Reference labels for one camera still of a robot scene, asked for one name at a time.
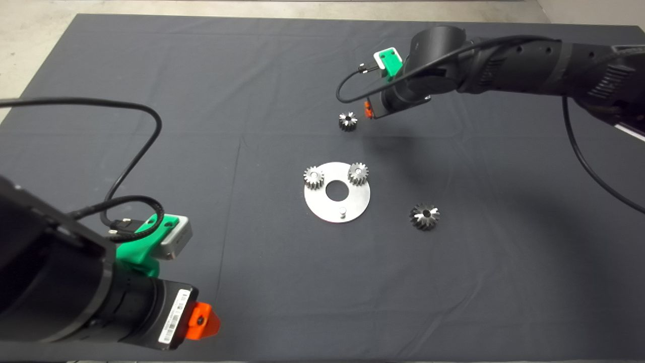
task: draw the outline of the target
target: table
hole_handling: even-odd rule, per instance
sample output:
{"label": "table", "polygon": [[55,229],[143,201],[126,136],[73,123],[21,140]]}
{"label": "table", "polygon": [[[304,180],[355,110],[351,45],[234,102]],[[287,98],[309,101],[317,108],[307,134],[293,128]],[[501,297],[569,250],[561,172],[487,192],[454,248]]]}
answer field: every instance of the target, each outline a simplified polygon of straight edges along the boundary
{"label": "table", "polygon": [[[77,16],[23,96],[159,111],[161,137],[119,193],[191,219],[191,242],[161,277],[197,286],[222,330],[173,352],[4,342],[3,358],[645,358],[643,217],[578,165],[559,99],[453,92],[339,130],[337,115],[361,105],[336,101],[338,81],[376,50],[407,54],[432,25]],[[645,40],[629,26],[457,25],[481,37]],[[645,200],[643,144],[578,107],[572,118],[597,172]],[[16,109],[0,126],[0,170],[69,211],[102,200],[151,131],[129,110]],[[351,223],[323,222],[304,202],[303,170],[329,161],[370,168],[370,205]],[[408,220],[419,202],[442,213],[431,232]]]}

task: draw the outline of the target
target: metal gear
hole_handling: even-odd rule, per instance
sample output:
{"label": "metal gear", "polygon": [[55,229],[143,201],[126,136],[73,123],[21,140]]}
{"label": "metal gear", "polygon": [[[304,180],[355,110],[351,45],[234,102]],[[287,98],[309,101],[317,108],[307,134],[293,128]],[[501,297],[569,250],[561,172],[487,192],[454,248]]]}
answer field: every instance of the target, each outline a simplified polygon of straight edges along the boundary
{"label": "metal gear", "polygon": [[426,204],[417,204],[410,211],[410,218],[412,218],[410,221],[417,229],[427,231],[437,225],[440,215],[439,210],[432,204],[429,206]]}
{"label": "metal gear", "polygon": [[350,165],[350,170],[347,172],[347,177],[354,185],[362,185],[367,180],[370,171],[367,165],[363,163],[353,163]]}
{"label": "metal gear", "polygon": [[324,174],[318,167],[308,167],[304,171],[303,178],[309,189],[318,189],[323,186]]}
{"label": "metal gear", "polygon": [[338,115],[338,126],[341,130],[350,132],[356,129],[359,119],[356,118],[356,115],[353,112],[346,114]]}

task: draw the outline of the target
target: round metal disc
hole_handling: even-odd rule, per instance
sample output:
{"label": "round metal disc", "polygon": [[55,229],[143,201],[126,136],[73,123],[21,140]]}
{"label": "round metal disc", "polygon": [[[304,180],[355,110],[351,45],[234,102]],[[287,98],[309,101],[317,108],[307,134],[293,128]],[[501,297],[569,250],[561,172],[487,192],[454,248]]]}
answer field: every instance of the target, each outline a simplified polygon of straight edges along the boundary
{"label": "round metal disc", "polygon": [[[370,203],[370,184],[366,181],[362,185],[350,183],[347,172],[350,164],[331,162],[319,166],[324,173],[322,187],[313,190],[304,187],[304,200],[312,212],[332,223],[345,223],[358,218],[367,209]],[[337,202],[327,196],[327,185],[331,182],[341,182],[347,186],[347,198]]]}

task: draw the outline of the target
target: white label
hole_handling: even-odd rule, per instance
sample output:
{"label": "white label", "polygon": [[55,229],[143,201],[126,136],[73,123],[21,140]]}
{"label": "white label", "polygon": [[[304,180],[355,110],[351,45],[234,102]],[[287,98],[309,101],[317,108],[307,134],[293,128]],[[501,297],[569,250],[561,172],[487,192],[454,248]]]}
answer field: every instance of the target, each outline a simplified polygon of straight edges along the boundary
{"label": "white label", "polygon": [[190,296],[190,290],[181,289],[177,293],[175,302],[172,304],[166,323],[161,330],[161,335],[159,335],[159,342],[163,344],[168,344],[172,340],[172,336],[175,335],[175,330],[177,330],[177,325],[181,314],[184,313],[184,308],[186,307],[186,302]]}

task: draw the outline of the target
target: cable connector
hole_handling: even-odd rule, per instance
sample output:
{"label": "cable connector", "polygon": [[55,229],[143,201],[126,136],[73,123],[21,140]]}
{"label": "cable connector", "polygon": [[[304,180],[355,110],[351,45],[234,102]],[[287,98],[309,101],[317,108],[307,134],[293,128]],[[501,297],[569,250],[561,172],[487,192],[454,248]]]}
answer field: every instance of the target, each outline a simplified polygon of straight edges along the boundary
{"label": "cable connector", "polygon": [[373,56],[379,69],[382,70],[381,76],[386,77],[388,81],[391,81],[403,67],[403,58],[394,47],[380,50],[374,53]]}
{"label": "cable connector", "polygon": [[367,65],[365,63],[359,64],[359,72],[363,73],[363,74],[369,73],[369,72],[371,72],[373,70],[377,70],[377,69],[379,69],[379,65],[375,61],[371,62],[371,63],[368,63]]}
{"label": "cable connector", "polygon": [[136,232],[145,221],[133,220],[130,218],[123,218],[122,220],[115,220],[110,224],[110,234],[132,234]]}
{"label": "cable connector", "polygon": [[[153,214],[135,233],[141,233],[157,223]],[[144,238],[122,244],[117,248],[117,260],[135,271],[159,276],[159,260],[173,260],[188,243],[193,232],[187,217],[165,214],[161,225]]]}

